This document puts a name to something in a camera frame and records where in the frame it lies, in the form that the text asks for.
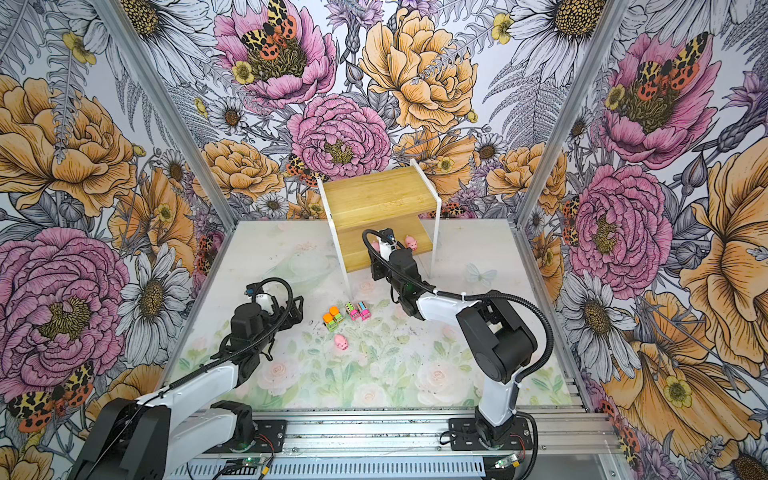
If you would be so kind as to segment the pink teal striped toy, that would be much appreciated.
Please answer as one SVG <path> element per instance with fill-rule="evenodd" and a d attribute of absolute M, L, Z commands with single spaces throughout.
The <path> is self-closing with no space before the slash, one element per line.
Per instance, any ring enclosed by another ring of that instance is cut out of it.
<path fill-rule="evenodd" d="M 362 320 L 368 320 L 371 318 L 371 312 L 363 301 L 358 303 L 359 312 Z"/>

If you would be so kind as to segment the pink green striped toy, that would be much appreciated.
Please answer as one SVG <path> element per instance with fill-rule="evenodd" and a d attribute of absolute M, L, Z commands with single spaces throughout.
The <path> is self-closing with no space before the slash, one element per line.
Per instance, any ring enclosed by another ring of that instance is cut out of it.
<path fill-rule="evenodd" d="M 353 303 L 347 302 L 345 304 L 345 309 L 351 320 L 355 321 L 360 318 L 360 312 Z"/>

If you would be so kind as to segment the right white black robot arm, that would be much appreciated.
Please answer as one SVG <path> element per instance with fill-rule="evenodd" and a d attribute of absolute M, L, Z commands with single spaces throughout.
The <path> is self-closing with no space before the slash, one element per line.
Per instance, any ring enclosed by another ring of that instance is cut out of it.
<path fill-rule="evenodd" d="M 371 260 L 371 275 L 390 285 L 392 300 L 422 321 L 457 325 L 472 357 L 485 376 L 475 425 L 464 437 L 500 447 L 518 417 L 520 383 L 550 358 L 553 331 L 533 303 L 517 295 L 489 290 L 482 294 L 453 293 L 424 281 L 413 252 L 393 231 L 366 229 L 362 242 Z"/>

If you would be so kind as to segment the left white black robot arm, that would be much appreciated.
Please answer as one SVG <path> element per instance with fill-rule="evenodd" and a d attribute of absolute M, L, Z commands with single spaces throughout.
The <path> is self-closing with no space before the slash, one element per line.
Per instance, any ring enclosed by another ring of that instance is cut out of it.
<path fill-rule="evenodd" d="M 250 406 L 224 399 L 271 357 L 275 335 L 303 319 L 303 298 L 285 305 L 252 295 L 231 318 L 230 333 L 209 363 L 135 400 L 106 404 L 69 476 L 72 479 L 162 479 L 215 448 L 242 452 L 257 441 Z"/>

